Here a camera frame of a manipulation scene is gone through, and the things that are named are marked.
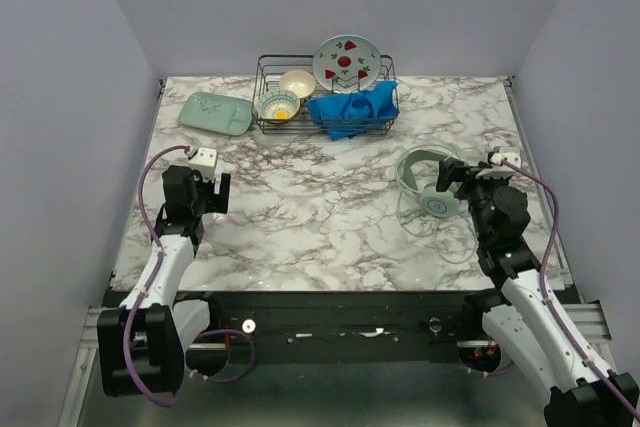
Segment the mint green headphones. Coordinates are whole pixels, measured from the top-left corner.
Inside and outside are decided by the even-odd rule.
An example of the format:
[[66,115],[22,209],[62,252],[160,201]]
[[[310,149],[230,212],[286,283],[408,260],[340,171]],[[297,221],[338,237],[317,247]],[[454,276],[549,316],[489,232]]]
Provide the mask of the mint green headphones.
[[424,145],[406,151],[395,167],[395,180],[400,191],[416,201],[427,214],[446,219],[460,213],[461,202],[455,197],[457,189],[452,184],[448,190],[437,191],[436,182],[419,187],[413,168],[422,162],[431,162],[439,167],[441,161],[459,160],[459,155],[446,146]]

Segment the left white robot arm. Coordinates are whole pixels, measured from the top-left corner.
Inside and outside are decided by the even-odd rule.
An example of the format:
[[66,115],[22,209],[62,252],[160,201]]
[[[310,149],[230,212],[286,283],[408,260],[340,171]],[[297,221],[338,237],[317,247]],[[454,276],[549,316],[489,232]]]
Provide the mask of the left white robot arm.
[[231,175],[220,187],[199,169],[170,166],[162,174],[165,202],[152,229],[152,253],[134,289],[97,321],[102,386],[109,397],[175,394],[182,384],[185,353],[195,338],[214,340],[220,315],[205,301],[177,303],[181,279],[204,235],[202,217],[228,212]]

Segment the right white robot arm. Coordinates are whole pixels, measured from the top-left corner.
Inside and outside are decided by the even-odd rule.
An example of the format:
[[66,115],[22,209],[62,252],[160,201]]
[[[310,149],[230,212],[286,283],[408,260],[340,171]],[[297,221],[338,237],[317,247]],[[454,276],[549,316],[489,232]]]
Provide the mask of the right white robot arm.
[[488,300],[461,312],[461,329],[497,342],[539,389],[547,425],[636,426],[638,384],[586,340],[547,284],[548,260],[537,259],[524,240],[527,196],[509,184],[520,170],[517,158],[499,153],[477,165],[439,163],[436,188],[459,186],[456,196],[468,205],[480,267],[495,286]]

